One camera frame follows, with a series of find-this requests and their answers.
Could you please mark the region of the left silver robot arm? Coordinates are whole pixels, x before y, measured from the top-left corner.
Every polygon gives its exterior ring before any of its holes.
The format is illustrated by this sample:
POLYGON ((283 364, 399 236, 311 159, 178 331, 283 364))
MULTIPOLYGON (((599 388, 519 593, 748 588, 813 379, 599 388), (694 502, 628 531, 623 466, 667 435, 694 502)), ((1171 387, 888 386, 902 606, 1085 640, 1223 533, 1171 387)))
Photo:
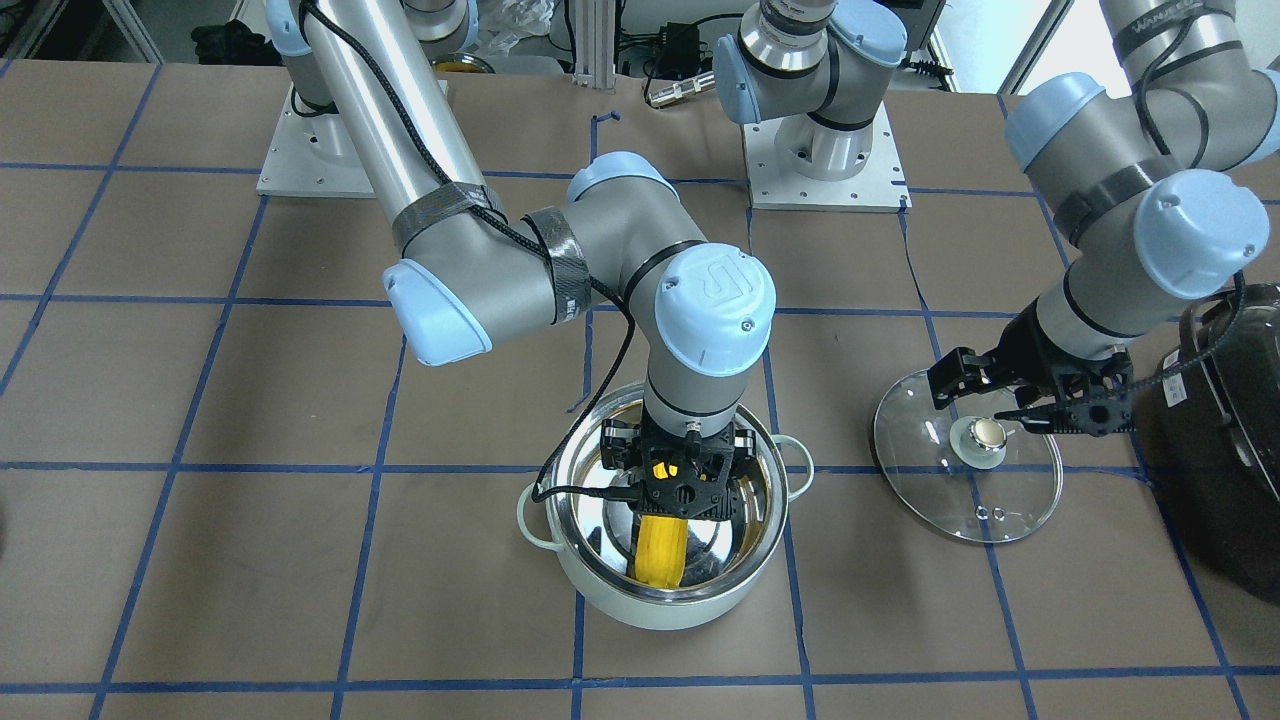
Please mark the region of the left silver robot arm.
POLYGON ((1132 429, 1128 346, 1234 281, 1261 254, 1268 214, 1231 169, 1277 152, 1277 72, 1253 68, 1233 1, 1105 1, 1132 87, 1053 77, 1009 114, 1020 169, 1079 255, 978 354, 959 347, 916 392, 936 411, 1012 391, 998 418, 1039 434, 1132 429))

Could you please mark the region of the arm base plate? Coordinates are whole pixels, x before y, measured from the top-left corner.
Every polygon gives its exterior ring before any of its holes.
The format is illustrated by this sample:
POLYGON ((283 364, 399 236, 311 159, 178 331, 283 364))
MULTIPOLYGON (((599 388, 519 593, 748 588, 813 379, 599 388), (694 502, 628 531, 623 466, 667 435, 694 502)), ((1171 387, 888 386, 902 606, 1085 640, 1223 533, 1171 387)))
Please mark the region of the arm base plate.
POLYGON ((256 188, 271 197, 375 197, 346 123, 303 102, 294 86, 285 94, 256 188))
POLYGON ((746 124, 742 149, 756 210, 897 213, 913 205, 886 105, 850 132, 808 115, 746 124))

